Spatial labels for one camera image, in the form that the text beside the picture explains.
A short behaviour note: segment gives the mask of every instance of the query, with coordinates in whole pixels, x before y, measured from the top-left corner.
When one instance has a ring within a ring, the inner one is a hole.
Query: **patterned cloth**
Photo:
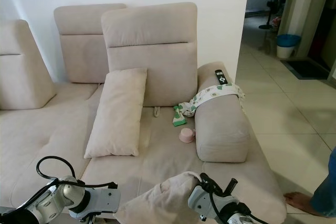
[[[330,155],[329,174],[316,189],[310,204],[321,215],[336,217],[336,147]]]
[[[185,124],[186,120],[183,115],[192,117],[194,116],[197,107],[200,106],[202,103],[211,100],[212,98],[220,97],[227,94],[235,94],[240,99],[243,99],[245,97],[240,87],[232,83],[208,87],[195,95],[194,98],[190,100],[190,102],[182,102],[174,107],[175,114],[173,119],[173,125],[179,126]]]

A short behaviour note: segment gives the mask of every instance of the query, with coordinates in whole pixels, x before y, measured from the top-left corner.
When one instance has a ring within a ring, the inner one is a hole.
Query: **sofa backrest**
[[[0,24],[0,109],[43,107],[56,94],[28,23]]]
[[[61,6],[54,10],[69,81],[103,83],[109,72],[101,15],[124,4]]]
[[[112,10],[101,23],[110,71],[148,69],[144,106],[174,106],[196,94],[195,4]]]

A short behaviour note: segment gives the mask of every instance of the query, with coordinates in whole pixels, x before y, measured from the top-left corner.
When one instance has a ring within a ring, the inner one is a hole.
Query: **person's leg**
[[[286,203],[312,215],[336,217],[336,148],[330,155],[329,175],[313,197],[302,193],[285,194]]]
[[[336,217],[336,147],[329,159],[329,175],[316,189],[310,205],[321,215]]]

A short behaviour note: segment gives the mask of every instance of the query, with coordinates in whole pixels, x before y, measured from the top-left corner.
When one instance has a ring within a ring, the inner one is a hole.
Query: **jeans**
[[[329,159],[329,174],[316,189],[310,204],[325,217],[336,217],[336,147]]]

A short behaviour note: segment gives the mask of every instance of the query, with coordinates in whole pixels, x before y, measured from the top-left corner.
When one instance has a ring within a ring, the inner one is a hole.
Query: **sofa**
[[[218,84],[216,69],[230,81],[222,62],[197,68],[195,4],[63,6],[54,17],[67,83],[51,81],[24,20],[0,30],[0,43],[7,45],[0,49],[1,206],[18,207],[44,186],[36,163],[56,155],[87,184],[116,182],[120,204],[190,170],[205,172],[222,188],[237,179],[233,195],[255,216],[284,222],[284,198],[236,95],[211,99],[187,124],[172,124],[173,106]],[[147,68],[139,155],[84,158],[106,74],[130,68]],[[196,130],[195,141],[179,140],[184,127]],[[41,171],[70,172],[51,160]]]

